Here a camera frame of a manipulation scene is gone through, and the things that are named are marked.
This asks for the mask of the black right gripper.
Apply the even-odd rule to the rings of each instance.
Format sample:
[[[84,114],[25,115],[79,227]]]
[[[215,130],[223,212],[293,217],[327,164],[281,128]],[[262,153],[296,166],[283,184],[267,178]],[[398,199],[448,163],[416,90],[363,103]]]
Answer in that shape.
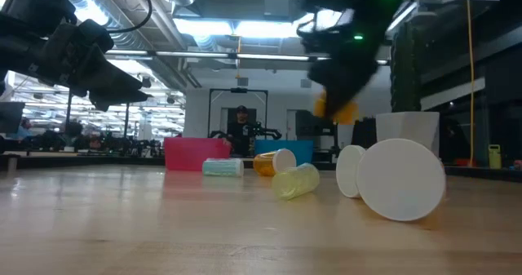
[[[325,116],[332,118],[346,102],[352,102],[375,73],[380,48],[380,31],[355,29],[352,24],[336,25],[306,33],[306,52],[327,57],[315,61],[308,78],[325,84]]]

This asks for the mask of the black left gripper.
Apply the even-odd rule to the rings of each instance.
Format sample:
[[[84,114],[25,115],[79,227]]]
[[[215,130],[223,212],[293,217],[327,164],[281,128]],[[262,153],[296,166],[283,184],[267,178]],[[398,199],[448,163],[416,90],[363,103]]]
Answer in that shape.
[[[29,48],[24,52],[24,73],[54,84],[86,90],[117,87],[131,90],[90,91],[89,100],[99,111],[111,105],[146,101],[138,91],[142,82],[107,61],[104,53],[113,48],[106,28],[94,21],[80,25],[60,24],[48,38],[35,33],[24,36]]]

